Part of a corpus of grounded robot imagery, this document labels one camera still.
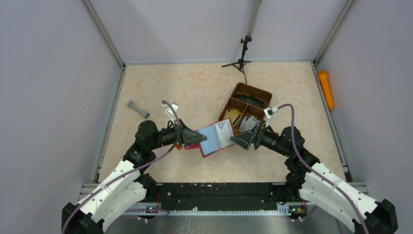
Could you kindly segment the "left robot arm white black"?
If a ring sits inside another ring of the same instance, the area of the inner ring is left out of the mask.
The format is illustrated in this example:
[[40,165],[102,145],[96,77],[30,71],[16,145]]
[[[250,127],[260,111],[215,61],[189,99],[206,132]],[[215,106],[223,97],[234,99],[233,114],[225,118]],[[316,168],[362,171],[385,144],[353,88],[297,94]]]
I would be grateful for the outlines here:
[[103,234],[128,208],[156,196],[156,181],[144,171],[167,154],[157,157],[154,149],[177,144],[189,147],[207,137],[183,122],[168,122],[159,130],[155,122],[145,120],[138,126],[135,141],[110,175],[78,203],[62,209],[63,234]]

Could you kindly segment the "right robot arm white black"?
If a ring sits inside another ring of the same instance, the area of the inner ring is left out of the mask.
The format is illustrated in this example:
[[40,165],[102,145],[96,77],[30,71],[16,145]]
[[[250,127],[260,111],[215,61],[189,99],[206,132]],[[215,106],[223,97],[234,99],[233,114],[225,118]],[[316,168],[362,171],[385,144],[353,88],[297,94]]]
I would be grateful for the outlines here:
[[355,234],[393,234],[398,229],[393,203],[378,201],[360,192],[335,175],[316,156],[304,148],[304,138],[296,127],[281,134],[271,127],[253,129],[230,137],[248,150],[263,146],[287,157],[286,196],[292,201],[309,201],[323,209]]

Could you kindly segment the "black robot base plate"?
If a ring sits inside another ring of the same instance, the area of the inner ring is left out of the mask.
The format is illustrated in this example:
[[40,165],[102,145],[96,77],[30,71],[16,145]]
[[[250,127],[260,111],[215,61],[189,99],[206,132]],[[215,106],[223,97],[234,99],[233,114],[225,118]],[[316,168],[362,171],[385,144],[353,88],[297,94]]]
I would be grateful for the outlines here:
[[303,205],[303,199],[284,182],[162,183],[145,199],[169,211],[275,211],[282,205]]

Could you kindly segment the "silver credit card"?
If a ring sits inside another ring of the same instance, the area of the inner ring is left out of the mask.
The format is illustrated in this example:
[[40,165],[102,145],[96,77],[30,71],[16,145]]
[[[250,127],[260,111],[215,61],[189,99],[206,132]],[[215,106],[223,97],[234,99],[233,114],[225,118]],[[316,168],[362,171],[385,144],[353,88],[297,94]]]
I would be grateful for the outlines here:
[[232,146],[234,143],[230,140],[234,136],[232,122],[230,119],[225,119],[215,124],[215,129],[218,137],[220,148]]

